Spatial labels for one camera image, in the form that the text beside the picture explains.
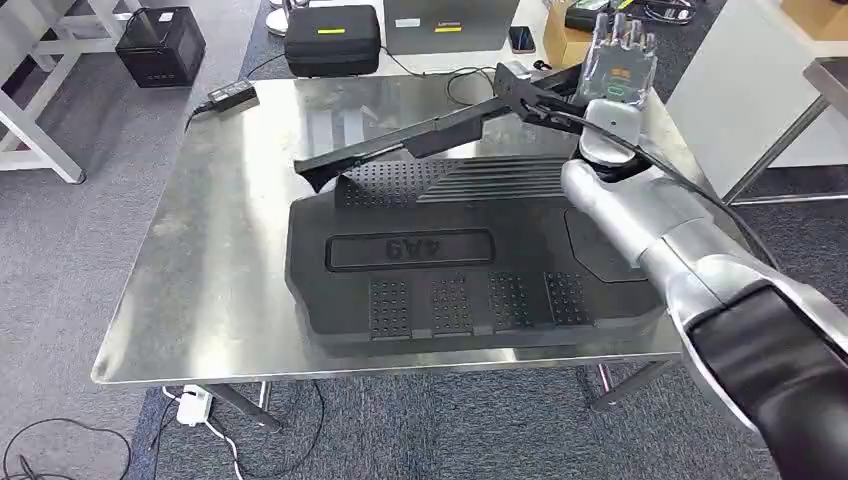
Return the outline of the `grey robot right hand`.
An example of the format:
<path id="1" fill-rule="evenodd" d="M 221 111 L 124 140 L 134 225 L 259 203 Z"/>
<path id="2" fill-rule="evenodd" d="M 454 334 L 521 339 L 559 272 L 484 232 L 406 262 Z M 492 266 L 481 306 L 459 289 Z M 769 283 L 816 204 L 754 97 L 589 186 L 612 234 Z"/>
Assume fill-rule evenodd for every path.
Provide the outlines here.
<path id="1" fill-rule="evenodd" d="M 582 63 L 577 103 L 604 99 L 641 109 L 657 67 L 656 36 L 622 12 L 598 14 Z"/>

